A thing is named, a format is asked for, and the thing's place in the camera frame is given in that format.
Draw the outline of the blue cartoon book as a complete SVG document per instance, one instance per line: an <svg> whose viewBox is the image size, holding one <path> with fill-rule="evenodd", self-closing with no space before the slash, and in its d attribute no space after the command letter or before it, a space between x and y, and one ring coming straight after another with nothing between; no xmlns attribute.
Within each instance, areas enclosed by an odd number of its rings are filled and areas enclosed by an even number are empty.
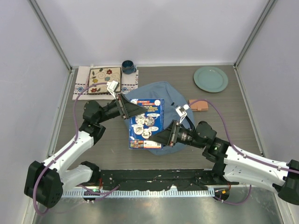
<svg viewBox="0 0 299 224"><path fill-rule="evenodd" d="M145 108L146 112L129 120L129 149L162 150L162 144L150 140L150 136L163 130L164 100L162 98L140 98L130 101Z"/></svg>

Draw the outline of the blue fabric backpack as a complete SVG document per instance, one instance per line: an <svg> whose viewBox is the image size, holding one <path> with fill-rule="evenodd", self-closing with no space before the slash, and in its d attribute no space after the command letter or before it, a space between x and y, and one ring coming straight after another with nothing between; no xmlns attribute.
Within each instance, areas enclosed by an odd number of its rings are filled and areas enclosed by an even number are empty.
<svg viewBox="0 0 299 224"><path fill-rule="evenodd" d="M187 104L184 96L181 95L173 86L168 82L155 82L150 83L145 86L139 87L135 90L130 91L125 94L128 100L139 99L139 98L162 98L164 99L164 128L167 128L172 120L179 120L179 116L175 111L178 106L183 106ZM194 128L194 115L191 109L187 110L187 117L183 121L183 126L186 128ZM183 150L186 145L181 143L176 143L174 147L163 147L162 150L152 149L148 150L154 155L166 155L179 152Z"/></svg>

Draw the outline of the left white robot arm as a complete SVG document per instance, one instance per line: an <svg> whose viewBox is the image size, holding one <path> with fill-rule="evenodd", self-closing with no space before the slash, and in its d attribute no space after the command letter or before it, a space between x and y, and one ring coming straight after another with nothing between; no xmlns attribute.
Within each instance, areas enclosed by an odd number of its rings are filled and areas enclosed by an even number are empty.
<svg viewBox="0 0 299 224"><path fill-rule="evenodd" d="M69 170L70 165L101 139L106 130L102 122L119 116L129 119L145 112L144 107L130 102L123 94L104 107L95 100L88 101L84 106L84 121L76 128L75 136L48 159L30 164L24 193L32 198L34 208L37 209L38 204L47 209L54 207L64 192L79 184L95 186L100 179L97 165L84 161Z"/></svg>

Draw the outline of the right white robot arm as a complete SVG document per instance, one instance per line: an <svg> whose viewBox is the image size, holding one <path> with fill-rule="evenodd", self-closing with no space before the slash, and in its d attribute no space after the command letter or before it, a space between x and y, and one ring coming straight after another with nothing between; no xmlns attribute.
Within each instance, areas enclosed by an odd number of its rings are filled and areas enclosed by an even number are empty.
<svg viewBox="0 0 299 224"><path fill-rule="evenodd" d="M237 182L254 185L278 195L285 202L299 204L299 162L276 161L240 149L218 138L217 132L205 121L194 130L173 120L150 140L173 147L177 143L203 149L202 155L214 163L211 179L216 184Z"/></svg>

